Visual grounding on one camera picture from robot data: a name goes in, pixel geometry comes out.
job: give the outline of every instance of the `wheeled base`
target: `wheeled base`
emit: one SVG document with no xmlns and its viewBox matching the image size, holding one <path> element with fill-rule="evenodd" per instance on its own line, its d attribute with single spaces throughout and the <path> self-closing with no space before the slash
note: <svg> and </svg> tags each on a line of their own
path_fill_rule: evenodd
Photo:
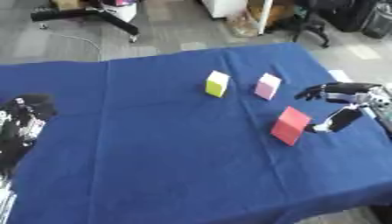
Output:
<svg viewBox="0 0 392 224">
<path fill-rule="evenodd" d="M 139 35 L 139 29 L 133 24 L 129 24 L 120 18 L 108 13 L 104 9 L 97 8 L 85 8 L 78 10 L 56 10 L 54 8 L 39 7 L 34 10 L 31 14 L 32 22 L 44 22 L 48 20 L 63 19 L 63 18 L 80 18 L 87 16 L 97 16 L 104 21 L 120 28 L 127 32 L 129 36 L 129 42 L 135 43 L 137 36 Z M 45 30 L 48 26 L 45 23 L 40 23 L 39 29 Z"/>
</svg>

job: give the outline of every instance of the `pink cube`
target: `pink cube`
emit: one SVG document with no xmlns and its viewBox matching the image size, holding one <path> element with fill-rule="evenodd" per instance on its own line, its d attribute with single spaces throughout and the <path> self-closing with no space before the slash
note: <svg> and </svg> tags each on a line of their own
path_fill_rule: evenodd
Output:
<svg viewBox="0 0 392 224">
<path fill-rule="evenodd" d="M 292 146 L 299 139 L 310 120 L 311 118 L 306 114 L 292 107 L 287 107 L 279 116 L 271 134 Z"/>
<path fill-rule="evenodd" d="M 270 101 L 277 92 L 281 81 L 282 80 L 277 78 L 276 76 L 265 73 L 262 78 L 260 78 L 260 80 L 257 82 L 255 94 Z"/>
</svg>

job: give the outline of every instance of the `chair wheel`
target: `chair wheel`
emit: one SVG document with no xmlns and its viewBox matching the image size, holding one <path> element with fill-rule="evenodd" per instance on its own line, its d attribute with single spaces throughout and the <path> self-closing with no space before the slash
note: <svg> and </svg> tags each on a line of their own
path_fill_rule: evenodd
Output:
<svg viewBox="0 0 392 224">
<path fill-rule="evenodd" d="M 129 36 L 129 42 L 132 44 L 137 42 L 137 36 Z"/>
<path fill-rule="evenodd" d="M 47 30 L 47 28 L 49 28 L 49 26 L 47 26 L 47 24 L 39 24 L 40 30 Z"/>
</svg>

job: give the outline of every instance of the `floor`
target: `floor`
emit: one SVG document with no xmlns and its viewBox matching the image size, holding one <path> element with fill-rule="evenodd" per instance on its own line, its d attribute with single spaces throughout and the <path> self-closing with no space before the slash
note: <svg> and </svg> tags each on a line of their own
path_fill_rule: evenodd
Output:
<svg viewBox="0 0 392 224">
<path fill-rule="evenodd" d="M 135 44 L 125 33 L 93 18 L 52 21 L 48 31 L 30 22 L 29 13 L 45 0 L 0 0 L 0 64 L 51 60 L 97 61 L 175 53 L 225 46 L 247 46 L 288 41 L 277 32 L 257 38 L 235 38 L 222 20 L 212 21 L 193 0 L 145 0 L 133 22 L 141 30 Z M 328 28 L 329 49 L 303 35 L 303 45 L 330 70 L 344 70 L 354 81 L 392 82 L 392 39 L 375 40 L 360 33 L 341 33 Z M 301 224 L 374 224 L 366 208 L 323 215 Z"/>
</svg>

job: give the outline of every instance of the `wire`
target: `wire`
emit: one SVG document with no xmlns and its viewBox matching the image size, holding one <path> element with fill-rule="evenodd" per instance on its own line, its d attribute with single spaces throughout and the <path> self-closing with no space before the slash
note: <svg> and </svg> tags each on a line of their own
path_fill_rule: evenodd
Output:
<svg viewBox="0 0 392 224">
<path fill-rule="evenodd" d="M 94 43 L 92 40 L 87 39 L 87 38 L 80 38 L 80 37 L 75 37 L 75 36 L 68 36 L 68 35 L 64 35 L 64 34 L 59 34 L 57 32 L 54 31 L 46 31 L 54 36 L 60 36 L 63 38 L 69 38 L 69 39 L 79 39 L 79 40 L 83 40 L 85 42 L 88 42 L 91 46 L 93 46 L 97 52 L 98 52 L 98 61 L 102 61 L 102 49 L 96 44 Z"/>
</svg>

